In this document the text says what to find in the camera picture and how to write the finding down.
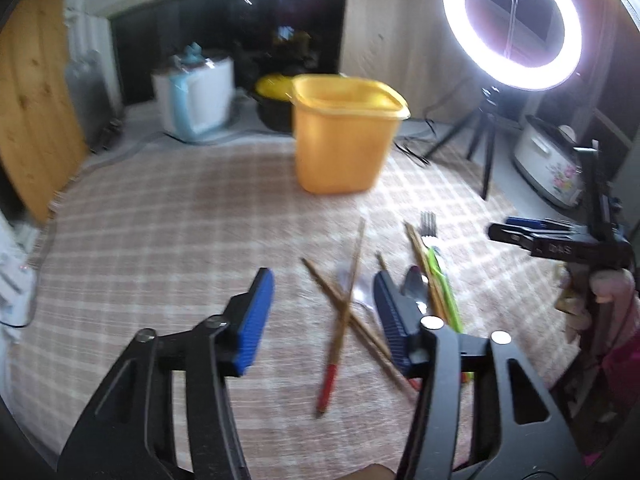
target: fork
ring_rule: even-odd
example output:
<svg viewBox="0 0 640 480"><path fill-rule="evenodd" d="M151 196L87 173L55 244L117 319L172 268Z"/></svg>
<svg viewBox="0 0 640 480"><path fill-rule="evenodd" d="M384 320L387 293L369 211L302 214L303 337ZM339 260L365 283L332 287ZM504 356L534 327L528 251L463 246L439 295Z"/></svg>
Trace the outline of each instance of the fork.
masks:
<svg viewBox="0 0 640 480"><path fill-rule="evenodd" d="M438 225L436 223L436 215L434 212L422 211L420 213L419 232L420 240L422 241L427 254L429 269L440 285L439 287L436 287L436 291L442 294L442 303L447 309L449 325L456 332L462 333L463 327L462 322L460 321L460 314L458 313L456 298L451 290L451 284L447 275L446 259L443 257L442 251L439 247L440 240L438 240Z"/></svg>

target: black pot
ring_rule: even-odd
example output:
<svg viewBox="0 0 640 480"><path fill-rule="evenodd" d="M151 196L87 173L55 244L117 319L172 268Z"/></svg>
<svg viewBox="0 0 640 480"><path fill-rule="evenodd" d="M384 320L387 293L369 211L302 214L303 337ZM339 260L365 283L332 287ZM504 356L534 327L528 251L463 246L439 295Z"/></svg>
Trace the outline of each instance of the black pot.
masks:
<svg viewBox="0 0 640 480"><path fill-rule="evenodd" d="M293 131L291 102L263 97L256 92L251 92L250 95L258 102L258 117L262 124L284 134L290 134Z"/></svg>

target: red chopstick tip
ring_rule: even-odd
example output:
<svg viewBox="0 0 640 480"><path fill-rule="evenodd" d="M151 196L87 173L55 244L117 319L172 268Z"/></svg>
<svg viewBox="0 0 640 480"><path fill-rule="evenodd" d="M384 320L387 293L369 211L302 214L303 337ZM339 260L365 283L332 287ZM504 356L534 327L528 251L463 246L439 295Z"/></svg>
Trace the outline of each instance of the red chopstick tip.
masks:
<svg viewBox="0 0 640 480"><path fill-rule="evenodd" d="M320 390L320 397L318 397L318 406L316 411L318 415L322 415L326 411L326 407L329 404L329 398L331 392L334 389L335 375L337 374L337 365L328 364L324 372L324 383L322 384L322 390Z"/></svg>
<svg viewBox="0 0 640 480"><path fill-rule="evenodd" d="M407 381L416 392L420 391L421 383L418 379L407 379Z"/></svg>

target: tripod leg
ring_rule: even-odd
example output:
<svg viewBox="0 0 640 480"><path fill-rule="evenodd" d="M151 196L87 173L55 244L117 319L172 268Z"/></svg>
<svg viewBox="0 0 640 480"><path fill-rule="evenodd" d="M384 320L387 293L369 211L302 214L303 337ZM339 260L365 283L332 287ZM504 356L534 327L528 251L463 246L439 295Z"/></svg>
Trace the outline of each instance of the tripod leg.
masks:
<svg viewBox="0 0 640 480"><path fill-rule="evenodd" d="M431 155L437 152L441 146L444 146L453 137L459 134L462 131L462 128L464 128L467 124L469 124L471 119L473 119L473 117L477 113L478 113L478 110L476 109L476 110L473 110L471 113L469 113L467 116L465 116L459 123L457 123L455 126L452 127L452 129L450 129L447 132L447 135L445 135L440 142L432 146L431 149L427 153L425 153L422 157L428 159Z"/></svg>
<svg viewBox="0 0 640 480"><path fill-rule="evenodd" d="M480 143L480 137L484 133L484 130L487 127L487 118L486 114L481 114L478 124L476 124L476 130L474 131L474 138L471 140L471 144L469 145L469 151L466 154L466 160L471 160L478 148L478 144Z"/></svg>
<svg viewBox="0 0 640 480"><path fill-rule="evenodd" d="M484 158L484 177L482 178L482 200L486 200L489 191L489 180L491 170L494 166L494 144L495 144L495 117L488 118L489 125L486 137L486 156Z"/></svg>

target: chopstick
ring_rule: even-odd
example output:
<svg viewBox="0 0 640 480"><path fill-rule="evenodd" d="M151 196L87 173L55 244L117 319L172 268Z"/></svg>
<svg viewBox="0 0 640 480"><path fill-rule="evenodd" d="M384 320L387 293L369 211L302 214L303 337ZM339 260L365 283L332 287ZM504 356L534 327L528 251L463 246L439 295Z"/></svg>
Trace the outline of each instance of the chopstick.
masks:
<svg viewBox="0 0 640 480"><path fill-rule="evenodd" d="M302 258L302 263L305 264L305 267L308 269L311 276L316 280L318 285L322 288L322 291L329 297L330 303L340 311L342 298L335 287L329 283L323 276L320 274L320 271L317 267L306 258ZM389 361L391 361L391 352L389 348L385 345L385 343L374 334L371 329L361 320L358 316L356 316L353 312L349 316L349 324L354 328L360 330L362 334L369 340L379 351L380 353L386 357Z"/></svg>
<svg viewBox="0 0 640 480"><path fill-rule="evenodd" d="M318 415L322 415L329 404L329 398L331 392L334 389L335 376L338 371L338 363L340 362L340 352L342 351L342 344L344 342L344 333L347 330L349 324L349 318L351 315L351 299L353 297L353 287L355 285L356 276L358 274L358 264L360 262L360 251L362 249L362 239L364 238L364 228L366 221L364 218L360 218L360 224L358 226L358 238L356 240L356 247L353 252L353 259L351 261L351 272L349 276L348 292L342 298L341 309L338 313L338 325L336 327L334 337L332 338L331 346L329 348L329 359L327 361L326 370L324 373L324 381L322 389L320 390L320 396L318 397L318 405L316 411Z"/></svg>
<svg viewBox="0 0 640 480"><path fill-rule="evenodd" d="M386 270L386 272L389 272L389 268L386 266L385 259L382 257L381 252L376 253L376 260L378 261L378 266L380 266L380 270Z"/></svg>
<svg viewBox="0 0 640 480"><path fill-rule="evenodd" d="M411 242L411 246L414 250L415 259L418 261L420 270L429 280L429 292L431 293L431 302L433 303L433 310L441 320L449 324L449 316L447 316L447 309L444 307L444 295L442 289L439 286L438 280L431 273L429 264L427 262L426 254L422 250L422 242L418 238L418 233L415 232L415 228L409 222L404 222L404 228L406 235Z"/></svg>
<svg viewBox="0 0 640 480"><path fill-rule="evenodd" d="M338 310L338 312L340 312L340 309L342 307L342 297L340 293L329 282L329 280L321 274L318 268L309 259L301 258L301 260L309 271L309 274L311 274L311 277L316 281L322 291L329 298L329 302L335 307L336 310ZM375 346L378 351L386 358L386 360L392 365L393 370L397 371L388 346L354 312L351 312L351 315L349 316L349 324L352 328L359 331L364 339L368 340L373 346ZM380 364L383 367L386 367L385 363L381 362ZM407 379L407 382L414 390L416 390L417 392L420 391L420 383L418 381L416 381L415 379Z"/></svg>

